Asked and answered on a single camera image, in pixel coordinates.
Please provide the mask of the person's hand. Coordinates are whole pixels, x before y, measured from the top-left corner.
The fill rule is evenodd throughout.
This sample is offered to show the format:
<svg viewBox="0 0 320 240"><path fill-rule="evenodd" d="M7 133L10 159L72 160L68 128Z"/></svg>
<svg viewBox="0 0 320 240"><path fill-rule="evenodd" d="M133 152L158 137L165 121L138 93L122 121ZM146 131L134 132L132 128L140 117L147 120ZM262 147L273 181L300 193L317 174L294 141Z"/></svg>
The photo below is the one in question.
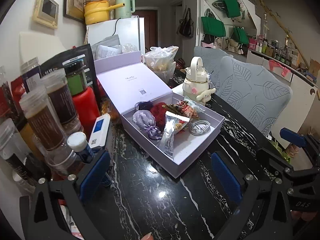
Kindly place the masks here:
<svg viewBox="0 0 320 240"><path fill-rule="evenodd" d="M317 212L300 212L300 211L291 211L291 216L293 220L299 220L302 219L304 221L311 221L313 220L317 215Z"/></svg>

